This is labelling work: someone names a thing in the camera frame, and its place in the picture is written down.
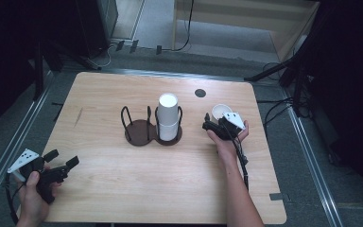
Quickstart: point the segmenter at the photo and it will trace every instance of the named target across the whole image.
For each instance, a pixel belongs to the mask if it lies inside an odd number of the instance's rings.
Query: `black dot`
[[[197,97],[205,97],[206,96],[206,92],[202,89],[197,89],[195,92]]]

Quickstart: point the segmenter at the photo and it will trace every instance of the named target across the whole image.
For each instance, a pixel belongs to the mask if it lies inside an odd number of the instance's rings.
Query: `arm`
[[[249,135],[248,122],[245,121],[244,124],[246,129],[238,135],[240,141]],[[219,161],[225,171],[228,226],[264,226],[250,193],[244,185],[232,141],[221,140],[213,131],[207,131],[207,133],[216,143]]]
[[[21,214],[17,227],[39,226],[48,217],[49,205],[41,198],[37,192],[37,183],[40,179],[40,174],[37,171],[31,172],[27,183],[19,191],[19,199],[22,204]],[[52,195],[56,196],[56,190],[60,183],[52,183]]]

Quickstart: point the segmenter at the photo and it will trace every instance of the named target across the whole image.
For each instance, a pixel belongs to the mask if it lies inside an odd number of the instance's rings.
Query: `black metal cup holder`
[[[124,111],[127,111],[130,123],[126,126],[125,119],[123,117]],[[151,124],[151,108],[147,107],[147,120],[139,119],[132,121],[130,117],[129,108],[127,106],[123,107],[121,112],[122,124],[125,128],[125,137],[126,140],[134,145],[134,146],[143,146],[151,142],[152,140],[156,140],[159,144],[165,146],[171,146],[177,144],[182,138],[182,107],[178,107],[179,117],[179,126],[178,132],[174,139],[169,141],[164,141],[160,137],[159,127],[156,127]],[[155,109],[155,120],[157,125],[159,125],[158,121],[158,107]]]

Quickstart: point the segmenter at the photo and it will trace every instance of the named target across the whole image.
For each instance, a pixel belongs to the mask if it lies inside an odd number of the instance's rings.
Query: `paper cup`
[[[171,126],[179,120],[178,98],[170,93],[159,97],[158,121],[164,126]]]
[[[164,141],[170,141],[178,135],[179,121],[170,126],[159,124],[157,127],[159,127],[159,138]]]
[[[232,109],[225,104],[217,104],[212,109],[211,121],[218,124],[218,120],[223,117],[223,113],[231,113]]]

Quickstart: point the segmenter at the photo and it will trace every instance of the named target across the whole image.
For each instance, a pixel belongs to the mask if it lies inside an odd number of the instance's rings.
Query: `gray carpet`
[[[263,63],[255,61],[222,59],[174,52],[155,55],[154,50],[147,49],[137,49],[135,53],[130,54],[127,47],[118,52],[112,49],[111,56],[111,63],[103,68],[105,72],[111,72],[114,69],[132,69],[209,75],[213,76],[214,79],[241,80],[242,77],[256,75],[265,66]],[[62,72],[55,73],[55,80],[51,90],[40,114],[20,146],[19,154],[24,148],[32,148],[35,151],[42,152],[55,125],[54,119],[60,110],[60,106],[52,105],[52,102],[63,103],[76,74],[85,71],[73,61],[67,58],[63,58],[63,60],[65,66]],[[108,61],[106,53],[102,53],[94,61],[105,64]],[[259,83],[254,83],[257,99],[282,99],[282,90],[276,84],[274,79],[265,79]],[[10,110],[1,117],[0,156],[25,115],[32,96],[33,87],[31,86],[18,98]],[[259,104],[261,115],[265,117],[272,106],[273,104]],[[303,124],[313,144],[324,177],[337,202],[343,223],[346,226],[363,226],[362,179],[348,167],[330,165],[326,149],[314,124],[309,119],[303,119]],[[328,219],[287,112],[279,115],[268,125],[268,144],[281,191],[285,194],[287,222],[282,226],[328,226]],[[3,187],[0,188],[0,226],[13,226],[9,217]],[[93,223],[46,223],[43,226],[95,225]]]

